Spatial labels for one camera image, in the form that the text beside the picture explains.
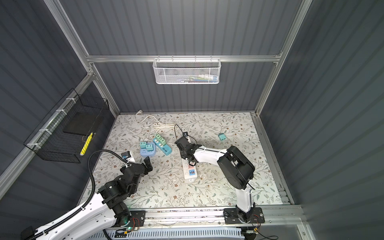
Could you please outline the teal power strip with USB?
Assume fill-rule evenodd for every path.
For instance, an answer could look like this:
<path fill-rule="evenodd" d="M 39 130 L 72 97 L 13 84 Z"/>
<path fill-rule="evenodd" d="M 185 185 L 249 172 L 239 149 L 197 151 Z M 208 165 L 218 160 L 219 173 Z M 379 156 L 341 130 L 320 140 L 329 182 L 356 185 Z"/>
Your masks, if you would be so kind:
<path fill-rule="evenodd" d="M 155 145 L 166 155 L 166 156 L 169 156 L 171 153 L 172 153 L 172 149 L 171 147 L 166 144 L 165 146 L 163 146 L 156 138 L 153 139 L 153 142 L 155 143 Z"/>

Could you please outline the white long power strip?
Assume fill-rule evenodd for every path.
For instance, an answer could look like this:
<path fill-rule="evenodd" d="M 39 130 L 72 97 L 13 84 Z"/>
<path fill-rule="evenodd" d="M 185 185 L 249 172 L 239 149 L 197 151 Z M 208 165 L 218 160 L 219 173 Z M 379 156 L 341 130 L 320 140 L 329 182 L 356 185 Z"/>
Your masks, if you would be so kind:
<path fill-rule="evenodd" d="M 187 183 L 192 183 L 198 178 L 195 166 L 190 166 L 187 160 L 182 160 L 184 178 Z"/>

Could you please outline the lavender square power socket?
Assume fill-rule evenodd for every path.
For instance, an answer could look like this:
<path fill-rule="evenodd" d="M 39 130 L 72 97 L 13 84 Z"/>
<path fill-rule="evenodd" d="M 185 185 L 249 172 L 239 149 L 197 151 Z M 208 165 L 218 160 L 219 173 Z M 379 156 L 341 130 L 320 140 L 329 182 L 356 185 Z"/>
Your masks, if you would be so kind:
<path fill-rule="evenodd" d="M 156 145 L 154 142 L 140 142 L 140 155 L 142 157 L 153 157 L 156 155 Z"/>

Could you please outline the teal plug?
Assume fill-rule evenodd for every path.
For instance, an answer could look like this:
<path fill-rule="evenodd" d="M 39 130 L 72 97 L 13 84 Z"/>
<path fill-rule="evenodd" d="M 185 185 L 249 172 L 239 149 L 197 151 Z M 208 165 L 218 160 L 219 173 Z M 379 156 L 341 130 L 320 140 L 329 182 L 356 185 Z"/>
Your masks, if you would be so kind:
<path fill-rule="evenodd" d="M 218 137 L 219 137 L 220 141 L 225 141 L 227 139 L 227 137 L 224 133 L 218 134 Z"/>
<path fill-rule="evenodd" d="M 154 146 L 153 146 L 153 144 L 148 143 L 147 146 L 146 146 L 146 151 L 151 152 L 151 151 L 153 151 L 153 150 L 154 150 Z"/>
<path fill-rule="evenodd" d="M 146 142 L 140 142 L 139 145 L 140 145 L 141 149 L 145 149 L 147 146 L 147 143 Z"/>

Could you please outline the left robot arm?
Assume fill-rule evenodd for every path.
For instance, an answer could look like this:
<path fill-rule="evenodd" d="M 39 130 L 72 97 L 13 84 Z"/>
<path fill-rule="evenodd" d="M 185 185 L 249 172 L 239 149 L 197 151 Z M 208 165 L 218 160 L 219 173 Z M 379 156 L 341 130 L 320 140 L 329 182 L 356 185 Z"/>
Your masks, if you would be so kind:
<path fill-rule="evenodd" d="M 142 227 L 144 211 L 131 212 L 125 200 L 133 195 L 141 177 L 153 170 L 150 158 L 141 164 L 129 163 L 122 174 L 100 187 L 89 198 L 63 216 L 36 229 L 21 232 L 22 240 L 84 240 L 93 234 L 117 227 L 131 232 Z"/>

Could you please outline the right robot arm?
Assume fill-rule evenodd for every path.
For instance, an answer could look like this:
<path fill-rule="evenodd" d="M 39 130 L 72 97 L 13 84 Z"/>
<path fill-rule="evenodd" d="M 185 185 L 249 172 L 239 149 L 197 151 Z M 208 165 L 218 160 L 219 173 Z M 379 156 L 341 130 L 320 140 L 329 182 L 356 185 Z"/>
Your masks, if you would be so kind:
<path fill-rule="evenodd" d="M 254 188 L 250 181 L 254 178 L 255 166 L 235 146 L 226 150 L 207 148 L 200 144 L 193 144 L 185 136 L 175 141 L 181 158 L 190 166 L 198 163 L 207 163 L 218 166 L 228 183 L 235 188 L 237 196 L 237 216 L 247 218 L 256 207 L 251 191 Z"/>

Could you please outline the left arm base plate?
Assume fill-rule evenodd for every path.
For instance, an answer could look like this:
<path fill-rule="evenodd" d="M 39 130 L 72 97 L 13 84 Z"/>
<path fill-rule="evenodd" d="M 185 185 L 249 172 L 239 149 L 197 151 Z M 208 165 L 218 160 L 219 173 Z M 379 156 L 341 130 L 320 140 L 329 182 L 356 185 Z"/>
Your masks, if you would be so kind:
<path fill-rule="evenodd" d="M 113 227 L 143 227 L 146 219 L 146 211 L 129 211 L 118 216 Z"/>

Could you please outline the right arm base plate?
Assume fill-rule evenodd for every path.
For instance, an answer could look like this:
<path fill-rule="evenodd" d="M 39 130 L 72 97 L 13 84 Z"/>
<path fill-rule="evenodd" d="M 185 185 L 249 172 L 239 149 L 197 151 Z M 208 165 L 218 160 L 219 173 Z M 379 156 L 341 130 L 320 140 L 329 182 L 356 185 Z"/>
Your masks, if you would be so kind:
<path fill-rule="evenodd" d="M 226 208 L 223 211 L 225 223 L 233 224 L 264 224 L 265 218 L 261 208 L 251 208 L 247 213 L 238 208 Z"/>

